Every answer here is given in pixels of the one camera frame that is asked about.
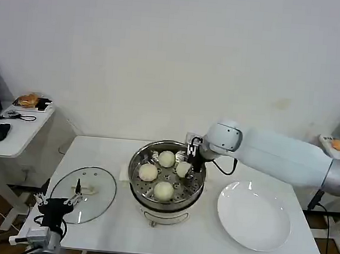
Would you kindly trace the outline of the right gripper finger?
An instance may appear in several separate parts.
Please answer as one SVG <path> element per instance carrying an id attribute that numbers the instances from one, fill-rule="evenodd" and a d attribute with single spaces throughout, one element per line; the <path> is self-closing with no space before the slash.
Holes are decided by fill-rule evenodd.
<path id="1" fill-rule="evenodd" d="M 203 157 L 196 155 L 195 157 L 191 157 L 191 166 L 192 166 L 192 170 L 194 172 L 201 172 L 201 168 L 203 166 Z"/>
<path id="2" fill-rule="evenodd" d="M 197 154 L 197 146 L 189 144 L 187 146 L 187 162 L 193 164 Z"/>

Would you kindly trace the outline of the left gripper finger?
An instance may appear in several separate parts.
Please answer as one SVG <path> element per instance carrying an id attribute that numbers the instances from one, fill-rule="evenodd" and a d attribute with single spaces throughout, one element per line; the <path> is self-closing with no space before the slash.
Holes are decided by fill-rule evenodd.
<path id="1" fill-rule="evenodd" d="M 78 179 L 78 182 L 76 183 L 76 186 L 75 186 L 75 194 L 71 198 L 68 198 L 64 202 L 64 204 L 69 205 L 69 206 L 71 205 L 76 206 L 76 204 L 79 203 L 83 198 L 83 194 L 81 193 L 81 190 L 82 190 L 81 181 L 80 179 Z"/>
<path id="2" fill-rule="evenodd" d="M 36 203 L 41 206 L 46 202 L 46 192 L 49 186 L 51 179 L 47 179 L 47 181 L 34 193 L 34 199 Z"/>

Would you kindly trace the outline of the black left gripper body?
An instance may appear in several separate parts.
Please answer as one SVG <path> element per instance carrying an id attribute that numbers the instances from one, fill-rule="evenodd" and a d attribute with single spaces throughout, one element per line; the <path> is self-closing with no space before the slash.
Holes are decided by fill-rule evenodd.
<path id="1" fill-rule="evenodd" d="M 66 198 L 49 198 L 38 206 L 38 210 L 43 216 L 41 226 L 62 233 L 63 217 L 73 211 L 73 204 Z"/>

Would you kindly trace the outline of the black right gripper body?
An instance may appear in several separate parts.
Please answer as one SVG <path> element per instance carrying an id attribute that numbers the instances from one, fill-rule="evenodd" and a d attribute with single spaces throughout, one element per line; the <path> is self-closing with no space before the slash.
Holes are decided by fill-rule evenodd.
<path id="1" fill-rule="evenodd" d="M 189 144 L 197 146 L 197 154 L 196 155 L 200 154 L 203 143 L 204 143 L 203 137 L 191 137 L 190 142 L 189 142 Z"/>

